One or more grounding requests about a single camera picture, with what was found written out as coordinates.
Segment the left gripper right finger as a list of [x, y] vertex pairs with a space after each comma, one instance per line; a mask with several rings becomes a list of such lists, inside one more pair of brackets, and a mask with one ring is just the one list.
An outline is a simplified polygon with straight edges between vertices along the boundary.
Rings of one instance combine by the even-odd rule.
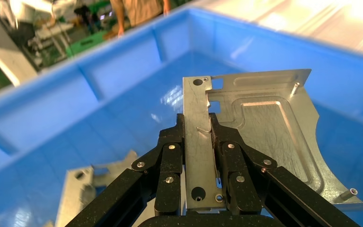
[[355, 227], [356, 222], [278, 166], [269, 156], [248, 146], [237, 129], [223, 126], [209, 114], [217, 166], [231, 227]]

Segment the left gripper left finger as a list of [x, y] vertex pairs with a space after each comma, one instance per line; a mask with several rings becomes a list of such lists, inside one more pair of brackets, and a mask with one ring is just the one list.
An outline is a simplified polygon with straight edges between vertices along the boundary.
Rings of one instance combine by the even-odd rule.
[[142, 227], [165, 227], [166, 218], [181, 214], [184, 115], [161, 130], [157, 145], [135, 160], [67, 225], [69, 227], [130, 227], [155, 200], [154, 217]]

